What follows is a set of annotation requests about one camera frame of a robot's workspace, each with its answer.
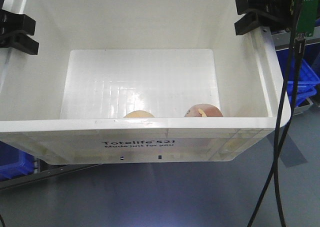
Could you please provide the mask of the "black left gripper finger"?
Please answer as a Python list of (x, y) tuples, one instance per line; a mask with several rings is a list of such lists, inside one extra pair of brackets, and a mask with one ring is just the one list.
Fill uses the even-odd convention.
[(14, 48), (28, 55), (37, 55), (39, 43), (22, 33), (0, 36), (0, 48)]
[(17, 14), (7, 10), (0, 10), (0, 36), (11, 34), (35, 34), (36, 21), (26, 14)]

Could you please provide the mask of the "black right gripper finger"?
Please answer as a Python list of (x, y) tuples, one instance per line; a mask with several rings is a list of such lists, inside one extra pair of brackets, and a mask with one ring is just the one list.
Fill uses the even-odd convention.
[(292, 27), (292, 17), (285, 16), (274, 20), (255, 12), (249, 12), (234, 23), (237, 36), (245, 35), (259, 27), (269, 27), (272, 32), (282, 31)]
[(292, 0), (235, 0), (238, 15), (255, 12), (261, 15), (285, 15)]

